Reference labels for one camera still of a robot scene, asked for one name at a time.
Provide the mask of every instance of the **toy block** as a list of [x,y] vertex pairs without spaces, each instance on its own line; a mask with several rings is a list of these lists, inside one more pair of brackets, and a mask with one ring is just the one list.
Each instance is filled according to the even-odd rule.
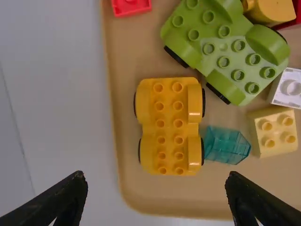
[[249,20],[269,27],[296,18],[291,0],[242,0],[242,4]]
[[151,11],[151,0],[111,0],[114,15],[131,16]]
[[301,0],[293,0],[293,7],[295,9],[296,18],[292,21],[274,26],[274,30],[295,27],[301,24]]
[[286,68],[273,82],[267,101],[274,105],[301,109],[301,70]]
[[241,132],[209,126],[205,139],[205,159],[237,165],[249,156],[251,145]]
[[205,114],[205,93],[195,78],[145,79],[135,94],[142,125],[140,163],[159,175],[195,175],[204,164],[198,124]]
[[298,149],[294,111],[271,106],[247,114],[252,137],[252,154],[259,157],[289,153]]
[[171,57],[198,70],[212,92],[237,106],[264,90],[290,55],[281,35],[243,15],[240,0],[182,0],[160,36]]

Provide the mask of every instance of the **green toy car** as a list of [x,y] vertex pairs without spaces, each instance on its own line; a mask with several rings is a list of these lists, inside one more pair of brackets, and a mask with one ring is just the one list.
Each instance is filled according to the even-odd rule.
[[197,69],[225,103],[252,101],[288,65],[276,31],[252,24],[240,0],[182,0],[161,29],[166,52]]

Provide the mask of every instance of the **beige tray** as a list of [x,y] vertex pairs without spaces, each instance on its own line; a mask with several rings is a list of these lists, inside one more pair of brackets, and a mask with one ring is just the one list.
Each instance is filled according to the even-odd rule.
[[[159,37],[161,26],[179,2],[154,0],[149,13],[115,18],[110,0],[101,0],[122,196],[130,207],[143,213],[230,220],[224,184],[229,172],[235,170],[301,210],[301,150],[263,160],[250,155],[237,166],[206,161],[195,177],[152,176],[142,170],[138,162],[142,130],[133,112],[138,83],[152,77],[197,75],[174,61],[163,50]],[[301,67],[301,29],[287,30],[283,35],[292,49],[290,66]],[[246,107],[226,105],[205,89],[206,115],[201,127],[235,128],[249,139],[245,113],[268,105],[265,99],[269,88]],[[295,114],[300,135],[301,111],[295,110]]]

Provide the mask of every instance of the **yellow lego brick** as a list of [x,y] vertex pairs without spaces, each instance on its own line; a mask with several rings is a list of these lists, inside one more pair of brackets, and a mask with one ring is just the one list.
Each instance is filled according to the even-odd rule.
[[263,158],[298,149],[293,109],[271,106],[247,114],[253,155]]
[[204,161],[198,124],[202,87],[195,78],[145,79],[137,87],[135,112],[142,124],[140,163],[151,174],[195,175]]
[[296,18],[292,0],[241,1],[246,17],[264,25],[274,26]]

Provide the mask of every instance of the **toy wheel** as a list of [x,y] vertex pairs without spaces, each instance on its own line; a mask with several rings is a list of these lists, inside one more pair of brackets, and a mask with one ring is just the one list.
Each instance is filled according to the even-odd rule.
[[135,117],[137,118],[137,114],[136,114],[136,92],[134,94],[134,114],[135,114]]
[[182,65],[185,68],[188,68],[189,65],[183,61],[178,55],[176,55],[175,52],[173,52],[169,47],[164,46],[164,50],[173,58],[175,59],[180,65]]
[[206,86],[212,91],[214,92],[214,94],[216,94],[219,99],[221,99],[223,102],[225,102],[227,105],[231,104],[231,102],[224,97],[216,88],[214,88],[212,85],[210,85],[209,83],[206,83]]
[[140,144],[141,144],[141,139],[139,140],[139,144],[138,144],[138,160],[139,160],[139,163],[141,164],[141,159],[140,159]]
[[205,146],[204,146],[204,140],[201,138],[201,147],[202,147],[202,165],[204,165],[205,161]]
[[203,98],[203,114],[202,118],[205,116],[205,111],[206,111],[206,95],[205,95],[205,90],[202,89],[202,98]]
[[276,30],[273,30],[274,32],[276,32],[281,38],[283,38],[283,40],[287,43],[287,40],[285,39],[285,37],[282,35],[282,34],[280,34],[278,31],[276,31]]

